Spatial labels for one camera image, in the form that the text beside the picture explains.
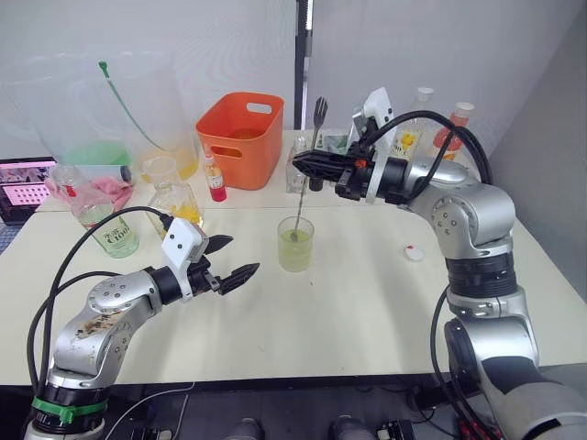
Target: red liquid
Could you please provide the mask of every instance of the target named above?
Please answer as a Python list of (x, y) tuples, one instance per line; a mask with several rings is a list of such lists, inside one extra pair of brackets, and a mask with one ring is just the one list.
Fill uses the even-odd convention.
[(222, 202), (227, 198), (227, 187), (222, 185), (220, 188), (209, 188), (212, 200)]

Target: green liquid in pitcher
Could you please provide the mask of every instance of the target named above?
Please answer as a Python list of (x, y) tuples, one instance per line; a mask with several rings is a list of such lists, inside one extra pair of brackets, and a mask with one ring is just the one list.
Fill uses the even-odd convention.
[(292, 240), (293, 229), (279, 235), (279, 263), (285, 270), (300, 272), (310, 265), (312, 256), (312, 240), (310, 235), (298, 229), (297, 241)]
[(130, 156), (117, 140), (96, 140), (66, 152), (64, 165), (130, 165)]

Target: white table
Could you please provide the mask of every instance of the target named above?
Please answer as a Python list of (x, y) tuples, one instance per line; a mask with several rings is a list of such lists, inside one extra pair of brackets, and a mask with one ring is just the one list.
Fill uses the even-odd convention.
[[(226, 276), (256, 261), (261, 263), (258, 272), (225, 297), (208, 292), (186, 304), (171, 304), (146, 322), (130, 344), (119, 383), (432, 370), (428, 332), (447, 273), (428, 225), (390, 205), (344, 201), (327, 189), (310, 194), (304, 216), (316, 227), (312, 264), (302, 273), (286, 272), (277, 262), (275, 230), (281, 219), (295, 214), (297, 197), (284, 193), (283, 161), (266, 189), (229, 189), (224, 203), (209, 203), (205, 210), (209, 235), (235, 238), (210, 257), (213, 273)], [(203, 193), (197, 186), (200, 178), (192, 180), (198, 195)], [(148, 199), (147, 190), (138, 187), (132, 204)], [(3, 358), (10, 359), (0, 373), (2, 384), (28, 383), (25, 342), (30, 319), (61, 260), (83, 232), (69, 212), (47, 208), (33, 215), (0, 256), (0, 286), (5, 298), (10, 296), (0, 321), (0, 349)], [(90, 240), (64, 279), (87, 270), (125, 273), (158, 267), (160, 241), (152, 226), (143, 213), (126, 219), (140, 236), (135, 254), (114, 260)], [(586, 362), (587, 306), (519, 223), (514, 234), (515, 267), (526, 289), (540, 364)], [(408, 244), (425, 251), (422, 262), (403, 258)], [(82, 281), (60, 296), (54, 336), (81, 310), (97, 281)], [(440, 318), (441, 323), (451, 318), (448, 309)], [(437, 341), (445, 368), (441, 331)]]

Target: bottle cap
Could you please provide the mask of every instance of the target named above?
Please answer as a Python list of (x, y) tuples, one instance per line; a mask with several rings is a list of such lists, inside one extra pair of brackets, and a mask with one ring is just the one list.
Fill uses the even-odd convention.
[(418, 87), (418, 101), (430, 101), (430, 98), (432, 98), (432, 95), (434, 94), (434, 89), (430, 88), (430, 87)]
[(459, 117), (469, 117), (474, 109), (475, 106), (471, 103), (457, 103), (457, 111), (455, 112), (455, 115)]

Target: white wall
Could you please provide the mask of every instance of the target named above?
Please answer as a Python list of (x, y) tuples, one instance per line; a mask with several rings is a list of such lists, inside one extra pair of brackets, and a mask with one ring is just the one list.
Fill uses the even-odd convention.
[[(190, 121), (223, 94), (254, 91), (281, 96), (293, 127), (295, 15), (294, 0), (2, 0), (0, 66), (64, 51), (168, 50)], [(0, 92), (0, 158), (46, 154)]]
[(385, 86), (402, 113), (420, 85), (449, 114), (476, 105), (471, 127), (489, 152), (561, 42), (582, 0), (317, 0), (307, 124), (328, 100), (325, 127), (348, 127), (355, 105)]
[(518, 218), (587, 301), (585, 6), (491, 163)]

